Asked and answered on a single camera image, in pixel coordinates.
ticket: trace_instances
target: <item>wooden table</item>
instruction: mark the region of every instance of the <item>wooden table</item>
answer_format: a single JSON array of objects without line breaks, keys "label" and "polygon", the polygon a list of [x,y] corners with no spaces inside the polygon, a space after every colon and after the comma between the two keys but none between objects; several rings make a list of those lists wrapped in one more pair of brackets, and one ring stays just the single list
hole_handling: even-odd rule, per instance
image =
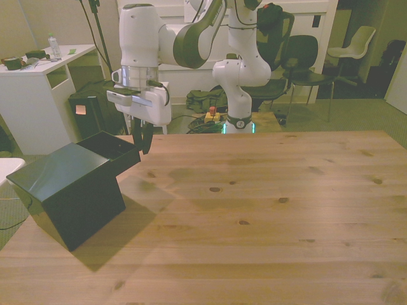
[{"label": "wooden table", "polygon": [[155,136],[76,251],[26,220],[0,304],[406,304],[406,173],[384,132]]}]

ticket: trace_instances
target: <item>wood knot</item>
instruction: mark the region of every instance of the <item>wood knot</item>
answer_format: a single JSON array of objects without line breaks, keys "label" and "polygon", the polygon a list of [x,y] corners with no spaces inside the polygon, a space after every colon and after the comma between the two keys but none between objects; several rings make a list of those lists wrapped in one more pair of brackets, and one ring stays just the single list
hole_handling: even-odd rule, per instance
[{"label": "wood knot", "polygon": [[123,288],[125,284],[126,284],[126,281],[118,281],[116,283],[116,285],[114,286],[114,289],[119,290],[119,289]]}]

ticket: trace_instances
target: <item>black cable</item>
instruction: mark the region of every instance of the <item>black cable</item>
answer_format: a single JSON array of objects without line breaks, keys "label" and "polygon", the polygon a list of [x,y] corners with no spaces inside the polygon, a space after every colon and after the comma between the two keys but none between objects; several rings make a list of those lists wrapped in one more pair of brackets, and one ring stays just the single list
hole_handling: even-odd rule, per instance
[{"label": "black cable", "polygon": [[[31,198],[31,197],[30,197],[30,200],[31,200],[31,202],[30,202],[30,204],[27,206],[27,210],[29,210],[30,207],[31,207],[31,205],[32,205],[32,198]],[[13,227],[16,227],[16,226],[18,226],[19,224],[22,224],[23,222],[25,222],[25,221],[27,220],[27,218],[28,218],[28,216],[27,216],[24,220],[21,220],[20,222],[17,222],[16,224],[14,224],[14,225],[12,225],[12,226],[10,226],[10,227],[0,227],[0,231],[9,230],[9,229],[11,229],[11,228],[13,228]]]},{"label": "black cable", "polygon": [[85,13],[86,20],[88,21],[90,33],[92,34],[92,39],[93,39],[93,43],[95,44],[96,50],[99,52],[100,57],[102,57],[103,61],[106,63],[106,65],[107,65],[107,67],[109,68],[109,70],[111,70],[111,67],[109,66],[109,64],[107,63],[106,59],[103,57],[102,53],[100,52],[99,48],[98,48],[97,45],[96,45],[96,40],[95,40],[95,35],[93,34],[92,25],[90,24],[89,17],[88,17],[88,13],[86,12],[85,7],[83,6],[83,2],[82,2],[82,0],[79,0],[79,2],[80,2],[81,5],[82,5],[83,12]]},{"label": "black cable", "polygon": [[213,121],[209,121],[208,123],[201,124],[199,126],[196,126],[192,128],[190,131],[188,131],[186,134],[190,134],[191,132],[196,132],[197,130],[201,129],[202,127],[208,126],[207,128],[204,128],[203,130],[200,130],[198,133],[203,133],[205,131],[213,130],[213,132],[217,132],[218,129],[221,130],[221,128],[218,128],[219,125],[221,125],[223,122],[217,122],[214,123]]},{"label": "black cable", "polygon": [[163,88],[165,89],[165,93],[167,94],[167,101],[165,102],[165,105],[168,105],[168,103],[170,102],[170,92],[168,91],[167,87],[163,85]]},{"label": "black cable", "polygon": [[254,23],[254,24],[245,24],[243,21],[241,21],[241,20],[240,20],[240,18],[239,18],[239,14],[238,14],[238,12],[237,12],[237,4],[236,4],[236,0],[235,0],[235,11],[236,11],[236,17],[237,17],[237,20],[239,20],[239,22],[240,22],[241,24],[243,24],[243,25],[257,25],[257,22],[256,22],[256,23]]},{"label": "black cable", "polygon": [[193,17],[192,23],[194,23],[195,20],[197,19],[199,11],[201,10],[203,3],[204,3],[204,0],[201,0],[201,4],[199,4],[199,9],[197,10],[197,13],[195,14],[195,17]]},{"label": "black cable", "polygon": [[157,82],[157,81],[154,81],[154,80],[152,80],[152,79],[149,79],[149,80],[147,81],[147,85],[149,85],[149,86],[154,86],[154,87],[158,87],[158,88],[164,88],[165,93],[167,94],[167,101],[165,102],[165,105],[164,105],[164,106],[168,105],[168,103],[170,102],[170,92],[168,91],[168,88],[167,88],[166,86],[164,86],[163,83],[159,83],[159,82]]},{"label": "black cable", "polygon": [[182,116],[177,116],[176,118],[172,119],[171,121],[177,119],[177,118],[181,118],[183,116],[189,117],[189,118],[194,118],[194,119],[203,119],[205,116],[200,116],[199,118],[197,118],[196,116],[189,116],[187,114],[183,114]]},{"label": "black cable", "polygon": [[25,222],[25,221],[27,220],[27,218],[24,219],[24,220],[22,220],[22,221],[20,221],[20,222],[17,222],[16,224],[12,225],[11,227],[0,227],[0,231],[9,230],[9,229],[11,229],[11,228],[13,228],[13,227],[16,227],[16,226],[18,226],[19,224],[22,224],[23,222]]}]

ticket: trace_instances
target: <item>green object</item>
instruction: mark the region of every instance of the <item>green object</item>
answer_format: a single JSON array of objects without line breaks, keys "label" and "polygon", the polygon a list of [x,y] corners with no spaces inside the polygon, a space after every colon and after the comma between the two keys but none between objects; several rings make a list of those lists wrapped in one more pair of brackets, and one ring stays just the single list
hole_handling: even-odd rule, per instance
[{"label": "green object", "polygon": [[227,107],[228,98],[222,88],[212,91],[191,90],[186,96],[186,107],[196,113],[206,113],[210,106]]},{"label": "green object", "polygon": [[73,251],[124,211],[116,176],[138,162],[133,144],[101,132],[7,178],[37,225]]},{"label": "green object", "polygon": [[34,51],[27,52],[25,54],[25,56],[27,56],[27,59],[28,58],[42,59],[42,58],[46,58],[46,53],[44,50],[34,50]]}]

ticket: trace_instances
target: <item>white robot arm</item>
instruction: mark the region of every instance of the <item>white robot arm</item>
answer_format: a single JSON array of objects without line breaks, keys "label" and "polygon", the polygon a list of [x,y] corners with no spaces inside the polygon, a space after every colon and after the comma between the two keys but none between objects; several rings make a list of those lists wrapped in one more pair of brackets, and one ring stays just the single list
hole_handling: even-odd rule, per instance
[{"label": "white robot arm", "polygon": [[251,97],[240,87],[265,85],[271,75],[256,47],[256,8],[260,2],[202,0],[199,17],[192,24],[165,24],[150,4],[124,6],[120,13],[121,69],[113,72],[112,79],[128,93],[108,91],[108,99],[121,112],[155,125],[168,124],[170,111],[164,110],[170,105],[153,90],[159,85],[158,65],[201,67],[230,8],[228,43],[239,58],[217,62],[213,76],[228,97],[226,132],[252,132]]}]

